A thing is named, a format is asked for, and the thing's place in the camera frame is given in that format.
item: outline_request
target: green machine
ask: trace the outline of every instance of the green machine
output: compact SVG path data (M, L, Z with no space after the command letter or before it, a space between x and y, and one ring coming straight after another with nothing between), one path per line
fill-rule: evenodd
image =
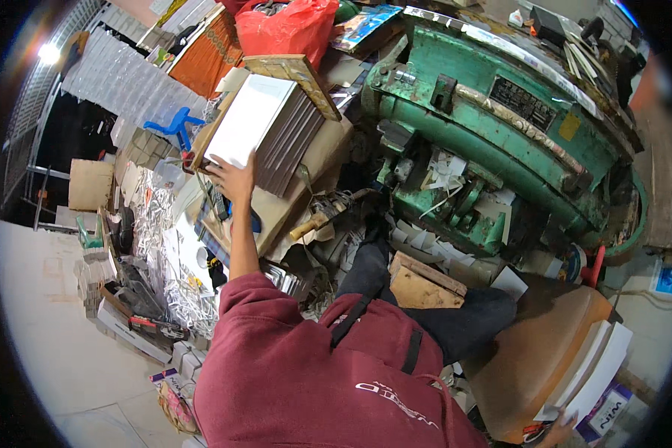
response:
M407 34L362 95L379 121L378 181L395 213L478 256L517 262L536 246L575 243L624 261L647 196L631 167L642 143L616 103L466 22L412 7L404 16ZM457 191L425 187L439 153L466 163ZM511 212L485 212L503 189L516 193Z

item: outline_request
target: orange cloth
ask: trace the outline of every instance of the orange cloth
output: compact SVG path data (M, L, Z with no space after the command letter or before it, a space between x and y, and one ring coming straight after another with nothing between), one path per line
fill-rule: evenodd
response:
M243 65L242 57L234 18L224 11L197 37L169 75L194 93L213 98L221 78L232 67Z

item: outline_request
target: clear plastic sheet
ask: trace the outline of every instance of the clear plastic sheet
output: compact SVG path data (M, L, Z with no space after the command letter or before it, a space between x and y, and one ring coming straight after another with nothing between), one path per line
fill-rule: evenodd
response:
M103 29L91 34L82 58L65 76L62 90L141 128L146 121L169 125L182 107L199 114L207 106L205 98Z
M193 277L183 265L178 273L167 259L164 231L174 227L171 189L152 189L153 173L144 170L137 184L134 208L134 255L147 260L152 289L166 302L170 318L199 336L211 339L218 320L218 299L188 282Z

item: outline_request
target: plaid cloth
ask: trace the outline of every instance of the plaid cloth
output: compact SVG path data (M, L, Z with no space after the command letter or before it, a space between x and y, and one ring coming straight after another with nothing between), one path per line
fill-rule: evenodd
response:
M207 186L209 193L211 194L212 185ZM216 258L224 263L224 266L229 268L229 252L227 252L224 247L222 247L216 238L209 232L209 229L206 228L202 220L209 214L210 205L207 198L204 198L202 202L201 210L199 210L199 215L197 216L197 222L194 225L194 231L197 235L201 236L201 241L207 246L207 249L211 250L211 253L216 256Z

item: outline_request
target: white box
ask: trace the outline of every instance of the white box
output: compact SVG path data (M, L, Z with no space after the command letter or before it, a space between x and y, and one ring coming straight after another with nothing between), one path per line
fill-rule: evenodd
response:
M172 354L167 352L164 348L154 345L138 333L131 331L127 326L127 320L124 318L124 315L110 305L107 300L102 300L99 304L97 319L122 339L134 345L134 347L139 348L149 356L152 356L154 359L162 363L168 363L169 360L172 359Z

